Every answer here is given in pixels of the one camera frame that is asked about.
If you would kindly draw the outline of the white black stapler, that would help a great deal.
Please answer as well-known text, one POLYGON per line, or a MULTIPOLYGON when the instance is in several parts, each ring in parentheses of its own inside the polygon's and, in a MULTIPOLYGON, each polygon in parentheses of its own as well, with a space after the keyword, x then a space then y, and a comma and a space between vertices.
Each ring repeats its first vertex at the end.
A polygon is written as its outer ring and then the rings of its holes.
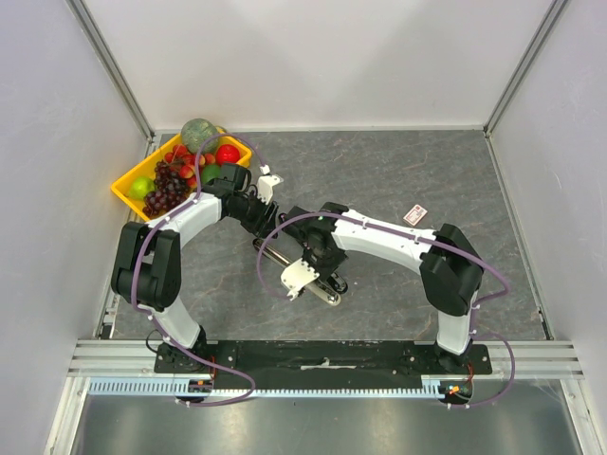
MULTIPOLYGON (((252 245, 255 250, 262 255, 263 258, 269 259, 273 263, 277 264, 282 268, 282 272, 284 269, 292 264, 295 261, 292 261, 288 256, 286 256, 283 252, 275 248, 274 246, 267 245, 265 248, 262 248, 263 240, 260 238, 254 239, 252 241, 252 245)), ((330 306, 337 306, 341 302, 341 293, 334 289, 330 284, 326 282, 322 282, 319 279, 316 279, 311 284, 307 285, 300 293, 299 297, 303 294, 311 294, 314 295, 319 300, 330 306)))

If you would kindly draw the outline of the red white staple box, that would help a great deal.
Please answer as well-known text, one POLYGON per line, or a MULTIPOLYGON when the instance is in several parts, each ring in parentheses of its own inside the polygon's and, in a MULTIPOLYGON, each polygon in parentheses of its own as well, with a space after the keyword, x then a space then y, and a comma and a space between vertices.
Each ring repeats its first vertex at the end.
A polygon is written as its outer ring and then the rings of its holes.
POLYGON ((420 205, 415 205, 403 216, 403 221, 408 225, 415 227, 427 213, 428 211, 425 208, 420 205))

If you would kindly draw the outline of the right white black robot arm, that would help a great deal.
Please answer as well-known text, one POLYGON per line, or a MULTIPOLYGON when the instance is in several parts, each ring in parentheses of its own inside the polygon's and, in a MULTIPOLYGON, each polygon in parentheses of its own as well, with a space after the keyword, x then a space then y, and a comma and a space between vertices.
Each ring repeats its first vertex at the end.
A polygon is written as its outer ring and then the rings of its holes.
POLYGON ((483 269, 472 260, 478 254, 458 227, 398 227, 335 203, 317 213, 295 207, 279 220, 285 224, 282 231, 303 248, 302 257, 281 275, 290 300, 316 280, 330 282, 348 251, 402 265, 421 277, 426 299, 437 310, 436 366, 445 373, 467 366, 470 311, 483 269))

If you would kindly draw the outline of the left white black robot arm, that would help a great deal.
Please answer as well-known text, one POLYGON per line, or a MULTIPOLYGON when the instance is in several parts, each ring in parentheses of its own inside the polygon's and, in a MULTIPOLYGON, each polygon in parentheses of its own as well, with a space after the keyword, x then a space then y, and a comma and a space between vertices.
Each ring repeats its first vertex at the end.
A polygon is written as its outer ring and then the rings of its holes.
POLYGON ((228 164, 208 183, 197 180, 199 187, 168 213, 151 223, 129 222, 121 230, 111 288, 152 320, 188 373, 204 369, 209 357, 205 330, 180 298, 181 250, 226 217, 257 238, 269 236, 278 210, 274 190, 284 180, 269 166, 261 172, 252 183, 249 169, 228 164))

